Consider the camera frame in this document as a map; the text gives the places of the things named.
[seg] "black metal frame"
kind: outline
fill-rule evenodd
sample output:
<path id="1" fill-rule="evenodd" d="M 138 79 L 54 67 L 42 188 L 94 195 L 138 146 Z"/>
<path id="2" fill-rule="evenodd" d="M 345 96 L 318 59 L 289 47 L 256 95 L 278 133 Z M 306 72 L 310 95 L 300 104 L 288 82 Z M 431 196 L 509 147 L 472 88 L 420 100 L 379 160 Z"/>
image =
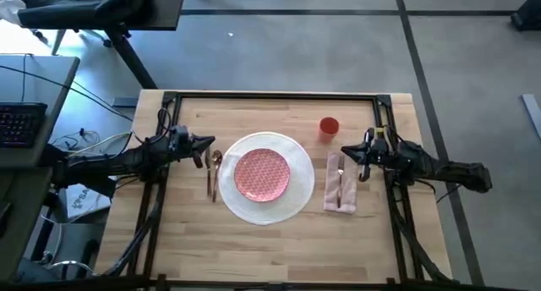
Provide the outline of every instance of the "black metal frame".
<path id="1" fill-rule="evenodd" d="M 390 125 L 393 129 L 396 129 L 395 125 L 395 119 L 393 116 L 392 111 L 392 102 L 391 97 L 389 95 L 362 95 L 362 94 L 307 94 L 307 93 L 280 93 L 280 92 L 199 92 L 199 91 L 183 91 L 183 92 L 174 92 L 174 91 L 166 91 L 164 92 L 163 98 L 162 98 L 162 107 L 168 108 L 169 104 L 174 100 L 174 112 L 173 112 L 173 122 L 176 124 L 179 120 L 180 115 L 180 108 L 182 104 L 183 98 L 227 98 L 227 99 L 278 99 L 278 100 L 326 100 L 326 101 L 360 101 L 360 102 L 370 102 L 373 106 L 374 110 L 374 123 L 376 127 L 383 127 L 384 121 L 381 117 L 381 112 L 385 112 L 386 115 L 386 124 Z M 158 122 L 158 126 L 156 127 L 156 134 L 159 135 L 162 132 L 161 126 L 162 121 Z M 163 197 L 165 196 L 165 190 L 167 187 L 167 172 L 169 167 L 164 167 L 163 171 L 160 173 L 160 180 L 159 182 L 159 189 L 158 193 L 156 195 L 156 203 L 159 204 L 159 207 L 163 207 Z M 391 176 L 388 172 L 385 172 L 385 185 L 386 185 L 386 193 L 387 193 L 387 201 L 389 205 L 389 210 L 392 212 L 393 210 L 396 210 L 398 212 L 397 208 L 397 199 L 395 195 L 395 189 L 393 186 L 393 182 L 391 182 Z M 150 192 L 152 190 L 152 183 L 145 184 L 145 191 L 141 200 L 141 204 L 139 206 L 139 215 L 136 225 L 136 231 L 139 230 L 141 227 L 141 224 L 146 218 L 146 213 L 149 208 L 150 203 Z M 407 188 L 401 187 L 401 202 L 403 204 L 403 212 L 405 217 L 403 218 L 405 220 L 405 228 L 409 230 L 409 232 L 412 235 L 415 235 L 415 228 L 413 223 L 413 214 L 411 209 L 411 204 L 409 201 L 409 196 L 407 194 Z M 395 252 L 396 252 L 396 261 L 398 266 L 398 272 L 399 272 L 399 278 L 401 282 L 405 282 L 408 280 L 407 278 L 407 266 L 406 266 L 406 256 L 404 255 L 404 250 L 402 246 L 402 236 L 401 236 L 401 229 L 399 227 L 399 223 L 397 220 L 393 220 L 392 218 L 395 217 L 393 214 L 391 214 L 391 229 L 392 229 L 392 235 L 393 235 L 393 243 L 395 245 Z M 160 218 L 158 218 L 157 222 L 155 223 L 155 226 L 152 228 L 151 234 L 150 234 L 150 240 L 147 246 L 146 251 L 146 257 L 145 257 L 145 266 L 144 266 L 144 272 L 143 276 L 150 278 L 151 275 L 151 269 L 154 259 L 154 254 L 156 251 L 156 241 L 157 241 L 157 232 L 160 225 Z M 419 263 L 418 258 L 413 252 L 413 246 L 412 247 L 412 258 L 413 258 L 413 270 L 415 274 L 416 279 L 423 279 L 423 269 L 421 267 L 421 264 Z M 134 258 L 130 261 L 128 265 L 128 275 L 134 275 L 135 269 L 137 266 L 137 260 L 138 255 L 136 254 Z M 176 286 L 176 287 L 197 287 L 200 286 L 201 288 L 204 287 L 226 287 L 226 286 L 236 286 L 235 288 L 239 286 L 249 286 L 249 288 L 253 288 L 253 286 L 259 286 L 261 287 L 262 284 L 258 283 L 227 283 L 227 282 L 183 282 L 183 281 L 167 281 L 167 284 L 170 286 Z M 289 288 L 310 288 L 310 289 L 384 289 L 388 284 L 382 283 L 382 284 L 356 284 L 356 283 L 344 283 L 344 284 L 334 284 L 334 283 L 318 283 L 318 284 L 312 284 L 312 283 L 303 283 L 303 284 L 288 284 Z"/>

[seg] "chair leg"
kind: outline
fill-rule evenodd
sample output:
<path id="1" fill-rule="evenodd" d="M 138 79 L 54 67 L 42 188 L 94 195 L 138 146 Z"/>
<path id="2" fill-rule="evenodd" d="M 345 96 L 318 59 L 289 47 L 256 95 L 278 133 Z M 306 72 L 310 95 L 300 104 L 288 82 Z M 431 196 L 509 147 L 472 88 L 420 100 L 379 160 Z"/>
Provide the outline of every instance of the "chair leg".
<path id="1" fill-rule="evenodd" d="M 65 34 L 66 30 L 57 31 L 57 38 L 54 40 L 54 46 L 52 46 L 52 55 L 57 55 L 58 48 L 60 47 L 60 44 L 62 43 L 62 39 L 64 38 Z"/>
<path id="2" fill-rule="evenodd" d="M 106 39 L 105 37 L 99 35 L 97 32 L 95 32 L 94 30 L 83 30 L 85 33 L 89 34 L 89 35 L 92 35 L 96 38 L 99 38 L 102 42 L 103 42 L 103 46 L 104 47 L 112 47 L 112 43 L 110 40 Z"/>

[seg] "pink patterned plate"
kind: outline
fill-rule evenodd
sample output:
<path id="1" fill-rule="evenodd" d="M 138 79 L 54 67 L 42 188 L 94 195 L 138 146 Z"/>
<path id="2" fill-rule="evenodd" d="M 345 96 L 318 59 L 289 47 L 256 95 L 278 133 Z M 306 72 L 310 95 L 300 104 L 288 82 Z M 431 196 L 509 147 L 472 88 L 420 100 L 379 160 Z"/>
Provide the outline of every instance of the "pink patterned plate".
<path id="1" fill-rule="evenodd" d="M 235 167 L 235 184 L 246 198 L 267 202 L 278 198 L 289 184 L 289 166 L 275 151 L 259 148 L 247 152 Z"/>

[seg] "pink napkin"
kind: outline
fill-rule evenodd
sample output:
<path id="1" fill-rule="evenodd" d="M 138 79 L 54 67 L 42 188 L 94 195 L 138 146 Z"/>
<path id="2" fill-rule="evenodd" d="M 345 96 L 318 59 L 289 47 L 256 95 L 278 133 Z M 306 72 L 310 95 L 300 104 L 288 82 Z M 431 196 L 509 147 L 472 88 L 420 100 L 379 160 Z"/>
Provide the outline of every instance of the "pink napkin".
<path id="1" fill-rule="evenodd" d="M 344 174 L 342 175 L 342 200 L 340 208 L 336 203 L 340 175 L 338 174 L 338 158 L 345 157 Z M 327 157 L 327 176 L 325 179 L 325 197 L 323 209 L 353 214 L 357 210 L 357 164 L 341 152 L 330 152 Z"/>

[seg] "gold fork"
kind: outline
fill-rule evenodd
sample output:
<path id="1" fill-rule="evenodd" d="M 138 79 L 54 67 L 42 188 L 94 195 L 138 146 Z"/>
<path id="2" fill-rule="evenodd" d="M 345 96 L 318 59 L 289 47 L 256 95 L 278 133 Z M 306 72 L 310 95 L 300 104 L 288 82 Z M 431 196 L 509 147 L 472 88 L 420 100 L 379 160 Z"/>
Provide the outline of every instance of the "gold fork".
<path id="1" fill-rule="evenodd" d="M 338 187 L 338 194 L 336 195 L 336 205 L 338 208 L 340 208 L 340 205 L 342 204 L 342 175 L 344 174 L 344 164 L 345 164 L 346 158 L 344 155 L 340 155 L 338 158 L 338 174 L 340 175 L 338 179 L 338 184 L 340 185 Z"/>

